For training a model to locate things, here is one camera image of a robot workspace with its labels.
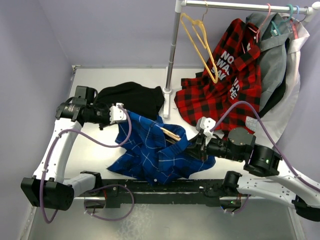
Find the beige plastic hanger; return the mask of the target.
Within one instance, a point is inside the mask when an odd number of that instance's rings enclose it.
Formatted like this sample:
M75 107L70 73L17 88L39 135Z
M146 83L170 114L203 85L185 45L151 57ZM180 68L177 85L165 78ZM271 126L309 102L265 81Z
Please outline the beige plastic hanger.
M171 139L175 140L175 141L180 141L181 140L181 137L169 130L167 130L166 128L164 127L160 127L160 129L162 130L162 132L167 135L168 137L170 137Z

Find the blue plaid shirt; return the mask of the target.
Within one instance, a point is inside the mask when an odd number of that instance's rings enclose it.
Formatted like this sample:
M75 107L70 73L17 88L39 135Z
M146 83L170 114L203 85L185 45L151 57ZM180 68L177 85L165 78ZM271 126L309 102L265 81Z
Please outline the blue plaid shirt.
M151 185L165 185L180 178L187 179L215 165L213 156L203 162L185 153L190 143L183 127L165 124L161 117L151 120L131 111L128 114L131 122L118 124L115 140L116 143L125 142L122 145L125 153L107 168L109 171L147 181ZM180 141L165 135L160 127L179 135Z

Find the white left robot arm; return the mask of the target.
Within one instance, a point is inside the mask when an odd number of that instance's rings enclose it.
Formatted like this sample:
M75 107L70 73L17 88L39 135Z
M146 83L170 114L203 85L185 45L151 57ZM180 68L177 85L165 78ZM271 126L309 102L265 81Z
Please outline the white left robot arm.
M109 109L98 108L97 97L96 89L77 86L74 96L57 107L45 155L32 177L23 178L20 184L32 206L66 211L81 194L98 196L103 191L98 172L82 171L72 179L65 179L67 161L84 124L98 124L102 128L110 122Z

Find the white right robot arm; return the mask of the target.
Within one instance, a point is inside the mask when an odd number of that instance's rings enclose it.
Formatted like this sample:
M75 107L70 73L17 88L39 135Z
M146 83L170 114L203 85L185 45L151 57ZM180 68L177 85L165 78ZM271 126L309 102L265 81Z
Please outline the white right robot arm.
M226 195L262 197L294 209L304 219L318 222L319 192L304 185L286 165L283 156L255 141L256 137L242 127L232 129L227 139L205 136L201 130L190 140L186 153L203 163L208 163L209 157L244 163L247 176L232 170L225 174L221 189Z

